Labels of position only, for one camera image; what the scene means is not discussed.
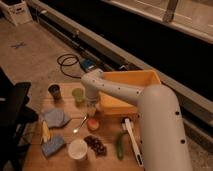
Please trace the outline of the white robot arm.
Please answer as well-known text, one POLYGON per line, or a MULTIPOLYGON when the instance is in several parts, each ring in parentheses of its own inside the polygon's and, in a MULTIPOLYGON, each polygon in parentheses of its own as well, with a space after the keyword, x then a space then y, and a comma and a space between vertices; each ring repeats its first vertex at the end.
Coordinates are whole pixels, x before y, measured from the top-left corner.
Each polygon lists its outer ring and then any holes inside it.
POLYGON ((137 107, 145 171, 193 171, 178 98, 155 71, 96 69, 81 82, 90 104, 105 93, 137 107))

